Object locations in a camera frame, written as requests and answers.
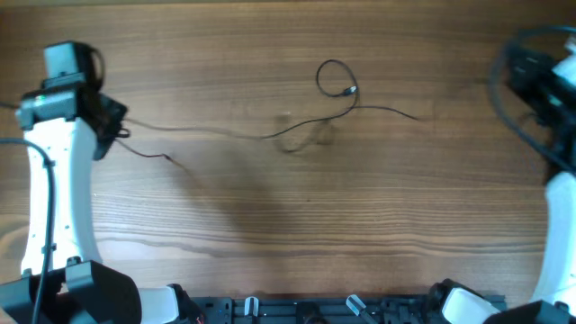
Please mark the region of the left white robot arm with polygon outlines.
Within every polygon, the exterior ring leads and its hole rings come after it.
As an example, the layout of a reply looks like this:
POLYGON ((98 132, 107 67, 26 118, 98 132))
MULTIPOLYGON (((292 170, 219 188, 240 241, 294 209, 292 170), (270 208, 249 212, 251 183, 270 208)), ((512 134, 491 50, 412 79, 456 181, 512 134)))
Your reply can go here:
POLYGON ((104 60, 88 44, 44 50, 47 76, 15 115, 27 149, 30 227, 18 280, 1 307, 18 323, 197 323, 183 289, 139 288, 100 257, 92 221, 92 164, 118 138, 127 109, 104 95, 104 60))

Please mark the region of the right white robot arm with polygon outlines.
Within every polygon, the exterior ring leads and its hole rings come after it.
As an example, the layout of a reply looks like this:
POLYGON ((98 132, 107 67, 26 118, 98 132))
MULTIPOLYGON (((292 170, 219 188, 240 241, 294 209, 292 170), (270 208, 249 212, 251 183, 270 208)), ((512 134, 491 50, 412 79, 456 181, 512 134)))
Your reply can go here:
POLYGON ((495 113, 548 163, 545 199, 548 210, 544 257, 533 295, 525 305, 499 310, 474 290, 445 279, 435 283, 423 304, 424 321, 443 323, 573 323, 575 321, 575 30, 546 26, 520 31, 494 60, 488 81, 495 113), (566 32, 571 53, 557 61, 524 47, 545 33, 566 32), (508 87, 533 111, 552 139, 543 144, 506 112, 498 83, 509 71, 508 87))

